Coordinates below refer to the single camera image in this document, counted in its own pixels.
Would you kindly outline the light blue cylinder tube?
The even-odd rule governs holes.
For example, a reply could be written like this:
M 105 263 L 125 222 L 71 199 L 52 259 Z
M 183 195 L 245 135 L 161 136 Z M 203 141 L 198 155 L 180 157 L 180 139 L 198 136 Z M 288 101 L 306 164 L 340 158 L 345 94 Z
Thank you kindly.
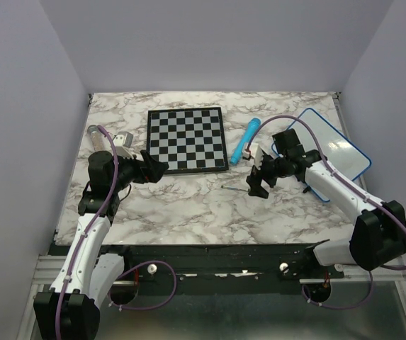
M 230 164 L 235 166 L 239 163 L 240 159 L 242 158 L 243 150 L 246 148 L 245 145 L 249 143 L 253 134 L 258 130 L 259 126 L 261 125 L 261 121 L 258 118 L 252 118 L 247 127 L 244 131 L 242 138 L 237 143 L 237 146 L 234 149 L 230 157 Z

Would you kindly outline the white green marker pen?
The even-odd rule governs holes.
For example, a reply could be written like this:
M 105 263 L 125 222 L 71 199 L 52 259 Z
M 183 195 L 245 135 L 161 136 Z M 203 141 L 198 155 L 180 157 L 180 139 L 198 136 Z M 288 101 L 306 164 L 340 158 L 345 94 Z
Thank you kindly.
M 238 187 L 226 186 L 226 185 L 221 185 L 221 189 L 230 190 L 230 191 L 240 191 L 240 192 L 245 192 L 245 193 L 249 192 L 249 189 L 246 189 L 246 188 L 238 188 Z

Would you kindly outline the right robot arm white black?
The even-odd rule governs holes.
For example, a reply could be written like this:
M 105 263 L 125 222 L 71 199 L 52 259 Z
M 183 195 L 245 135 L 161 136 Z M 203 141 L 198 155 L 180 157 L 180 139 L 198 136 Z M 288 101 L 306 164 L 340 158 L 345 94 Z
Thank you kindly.
M 319 147 L 305 150 L 295 130 L 275 134 L 273 139 L 281 153 L 276 158 L 257 143 L 244 146 L 243 157 L 254 162 L 247 177 L 248 194 L 268 198 L 263 183 L 274 187 L 278 179 L 294 176 L 329 198 L 354 226 L 346 239 L 310 246 L 301 262 L 307 276 L 316 278 L 335 264 L 357 265 L 372 271 L 406 254 L 405 212 L 401 204 L 395 200 L 387 203 L 357 186 L 335 169 Z

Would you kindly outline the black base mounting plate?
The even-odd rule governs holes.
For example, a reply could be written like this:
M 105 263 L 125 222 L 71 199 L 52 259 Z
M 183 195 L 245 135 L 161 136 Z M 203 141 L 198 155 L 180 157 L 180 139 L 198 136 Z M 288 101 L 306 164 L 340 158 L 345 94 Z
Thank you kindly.
M 92 290 L 69 288 L 63 307 L 97 310 L 106 298 L 134 310 L 137 296 L 161 297 L 157 309 L 177 295 L 297 295 L 311 281 L 314 300 L 328 299 L 334 267 L 313 259 L 310 244 L 103 246 L 88 273 Z

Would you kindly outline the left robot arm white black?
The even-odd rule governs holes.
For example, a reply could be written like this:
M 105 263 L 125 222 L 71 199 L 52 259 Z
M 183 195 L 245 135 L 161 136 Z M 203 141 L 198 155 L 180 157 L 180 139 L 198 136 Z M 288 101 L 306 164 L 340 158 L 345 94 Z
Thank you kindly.
M 116 279 L 132 274 L 129 258 L 100 250 L 120 205 L 119 192 L 131 183 L 157 183 L 169 168 L 145 150 L 140 154 L 137 159 L 98 151 L 89 157 L 72 245 L 49 290 L 34 299 L 43 339 L 94 339 L 105 296 Z

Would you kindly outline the black white chessboard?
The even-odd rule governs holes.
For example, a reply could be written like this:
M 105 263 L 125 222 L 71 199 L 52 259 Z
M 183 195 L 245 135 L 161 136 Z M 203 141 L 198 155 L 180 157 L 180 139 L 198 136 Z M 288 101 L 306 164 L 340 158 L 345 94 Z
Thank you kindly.
M 169 165 L 167 174 L 227 171 L 227 147 L 220 107 L 151 110 L 147 151 Z

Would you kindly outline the blue framed whiteboard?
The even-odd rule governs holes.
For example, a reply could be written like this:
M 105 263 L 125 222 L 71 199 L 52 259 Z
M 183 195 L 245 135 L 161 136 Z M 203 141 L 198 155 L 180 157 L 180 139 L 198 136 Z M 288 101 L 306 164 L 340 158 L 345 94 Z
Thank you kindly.
M 324 118 L 316 110 L 306 108 L 298 116 L 298 119 L 305 122 L 314 132 L 328 161 L 351 181 L 356 181 L 371 167 L 371 159 L 356 145 L 352 144 L 342 132 L 336 129 L 328 118 Z M 289 129 L 295 130 L 305 151 L 317 149 L 310 133 L 301 123 L 293 120 L 286 128 L 286 130 Z M 322 202 L 329 202 L 329 198 L 319 190 L 311 189 L 310 191 Z

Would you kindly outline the glitter filled clear tube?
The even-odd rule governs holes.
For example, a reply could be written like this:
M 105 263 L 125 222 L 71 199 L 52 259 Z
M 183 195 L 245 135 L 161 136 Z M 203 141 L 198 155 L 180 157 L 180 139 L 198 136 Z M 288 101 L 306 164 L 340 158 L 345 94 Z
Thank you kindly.
M 104 151 L 103 135 L 96 125 L 90 125 L 87 128 L 87 134 L 95 152 Z

